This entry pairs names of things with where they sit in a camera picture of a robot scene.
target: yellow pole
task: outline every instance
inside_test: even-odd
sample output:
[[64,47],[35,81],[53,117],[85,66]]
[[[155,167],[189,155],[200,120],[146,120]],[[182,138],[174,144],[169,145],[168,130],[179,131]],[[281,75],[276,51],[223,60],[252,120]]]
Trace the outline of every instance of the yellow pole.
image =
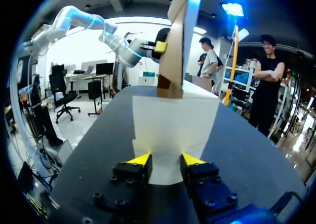
[[235,36],[236,37],[235,37],[235,46],[234,46],[233,65],[232,65],[231,78],[229,80],[228,89],[227,89],[225,101],[224,101],[225,106],[227,106],[229,96],[231,95],[231,92],[232,92],[232,86],[233,86],[234,76],[235,76],[235,68],[236,68],[236,63],[237,63],[237,53],[238,53],[238,26],[237,25],[235,28]]

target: black pants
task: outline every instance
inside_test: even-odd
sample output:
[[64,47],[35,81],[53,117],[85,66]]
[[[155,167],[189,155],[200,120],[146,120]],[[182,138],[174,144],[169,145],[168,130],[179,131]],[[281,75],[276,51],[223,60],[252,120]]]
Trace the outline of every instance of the black pants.
[[249,123],[255,128],[258,126],[258,130],[267,137],[276,108],[277,98],[276,100],[271,100],[269,97],[260,97],[257,95],[253,98]]

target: white t-shirt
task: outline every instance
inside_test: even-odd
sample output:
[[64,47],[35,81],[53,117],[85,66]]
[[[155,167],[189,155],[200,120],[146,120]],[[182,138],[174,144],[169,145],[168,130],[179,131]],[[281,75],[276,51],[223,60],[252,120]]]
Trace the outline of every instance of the white t-shirt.
[[[201,77],[203,77],[203,74],[207,74],[209,72],[209,70],[211,68],[211,64],[214,62],[218,63],[217,55],[216,55],[214,50],[210,49],[207,52],[207,55],[206,55],[206,58],[205,58],[205,61],[204,61],[204,64],[203,64],[203,67],[201,70]],[[213,72],[210,79],[213,80],[214,82],[216,81],[216,70]]]

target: smiling man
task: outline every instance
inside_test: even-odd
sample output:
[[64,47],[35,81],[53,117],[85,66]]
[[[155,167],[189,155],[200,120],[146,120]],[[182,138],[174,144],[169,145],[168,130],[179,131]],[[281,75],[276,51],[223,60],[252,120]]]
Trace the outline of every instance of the smiling man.
[[254,92],[249,123],[268,136],[278,103],[278,91],[283,77],[284,62],[276,57],[276,40],[270,35],[262,35],[261,42],[266,58],[257,62],[255,77],[260,79]]

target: cap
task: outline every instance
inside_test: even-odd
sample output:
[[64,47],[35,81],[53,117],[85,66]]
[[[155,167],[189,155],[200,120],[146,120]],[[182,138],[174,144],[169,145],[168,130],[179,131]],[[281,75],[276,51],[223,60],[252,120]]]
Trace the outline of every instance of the cap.
[[270,43],[270,44],[273,45],[273,46],[276,46],[276,45],[277,45],[276,40],[275,40],[274,37],[271,36],[271,35],[261,35],[261,42],[263,43],[264,41]]

